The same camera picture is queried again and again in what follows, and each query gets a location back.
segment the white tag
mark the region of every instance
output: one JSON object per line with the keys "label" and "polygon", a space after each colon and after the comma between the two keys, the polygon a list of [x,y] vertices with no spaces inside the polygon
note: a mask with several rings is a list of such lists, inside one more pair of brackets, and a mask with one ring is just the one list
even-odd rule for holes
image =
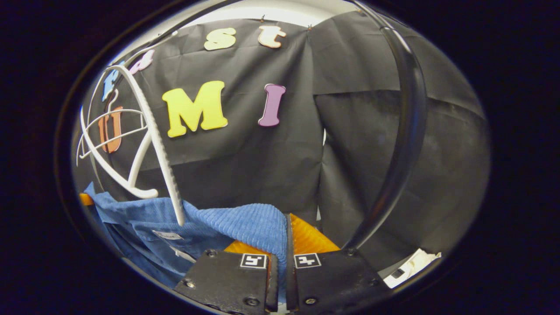
{"label": "white tag", "polygon": [[441,258],[441,253],[428,254],[418,248],[418,250],[402,266],[399,267],[399,269],[404,272],[401,276],[395,278],[393,275],[389,275],[387,278],[383,279],[383,281],[392,289],[417,274],[420,270],[424,269],[432,261],[438,258]]}
{"label": "white tag", "polygon": [[158,232],[158,231],[152,231],[152,232],[157,236],[165,239],[183,239],[181,236],[179,236],[179,234],[172,233],[172,232]]}
{"label": "white tag", "polygon": [[189,255],[189,254],[187,254],[187,253],[183,253],[182,251],[176,249],[175,247],[173,247],[173,246],[171,246],[171,245],[169,245],[169,247],[171,247],[171,249],[173,249],[173,250],[175,251],[175,255],[176,255],[177,257],[184,258],[184,259],[186,259],[186,260],[188,260],[188,261],[190,261],[190,262],[192,262],[192,263],[197,262],[197,260],[194,259],[193,256],[191,256],[191,255]]}

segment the blue towel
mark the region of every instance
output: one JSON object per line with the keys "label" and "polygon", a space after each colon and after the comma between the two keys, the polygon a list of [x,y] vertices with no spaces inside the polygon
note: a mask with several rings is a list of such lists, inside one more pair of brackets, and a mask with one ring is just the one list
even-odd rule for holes
{"label": "blue towel", "polygon": [[285,303],[287,221],[274,206],[252,203],[199,210],[183,201],[185,224],[179,226],[170,198],[118,202],[108,192],[95,193],[93,183],[84,192],[93,199],[109,239],[164,285],[174,288],[193,265],[171,246],[197,259],[206,249],[223,250],[239,240],[278,257],[278,301]]}

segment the yellow letter m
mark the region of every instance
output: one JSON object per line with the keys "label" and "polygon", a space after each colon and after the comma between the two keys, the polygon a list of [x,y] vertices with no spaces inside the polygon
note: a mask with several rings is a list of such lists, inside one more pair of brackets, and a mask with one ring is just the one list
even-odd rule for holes
{"label": "yellow letter m", "polygon": [[169,111],[169,131],[171,138],[182,136],[186,127],[181,124],[181,119],[191,131],[196,131],[200,115],[203,115],[200,127],[204,130],[222,128],[227,126],[227,119],[222,114],[221,92],[224,87],[222,81],[204,83],[198,91],[197,98],[193,101],[183,89],[173,89],[162,95],[167,102]]}

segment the screw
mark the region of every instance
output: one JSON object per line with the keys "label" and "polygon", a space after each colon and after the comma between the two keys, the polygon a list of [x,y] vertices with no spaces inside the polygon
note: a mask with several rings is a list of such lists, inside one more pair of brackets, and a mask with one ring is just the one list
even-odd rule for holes
{"label": "screw", "polygon": [[213,249],[207,249],[207,250],[206,250],[206,255],[207,255],[208,257],[215,257],[217,254],[218,254],[218,253],[216,253],[216,251],[213,250]]}
{"label": "screw", "polygon": [[194,282],[192,282],[192,280],[184,279],[183,284],[188,286],[189,288],[194,288]]}
{"label": "screw", "polygon": [[255,299],[255,298],[246,298],[245,299],[245,304],[249,305],[249,306],[257,306],[260,304],[259,300]]}
{"label": "screw", "polygon": [[315,303],[317,303],[316,298],[308,298],[308,299],[305,300],[305,304],[307,304],[307,305],[313,305]]}

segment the fisheye lens view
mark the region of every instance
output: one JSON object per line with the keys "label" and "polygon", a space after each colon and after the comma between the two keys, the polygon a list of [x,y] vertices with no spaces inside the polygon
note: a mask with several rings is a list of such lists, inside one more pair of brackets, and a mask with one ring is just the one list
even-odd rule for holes
{"label": "fisheye lens view", "polygon": [[445,262],[479,214],[483,104],[369,3],[200,1],[121,44],[70,104],[78,211],[185,303],[359,311]]}

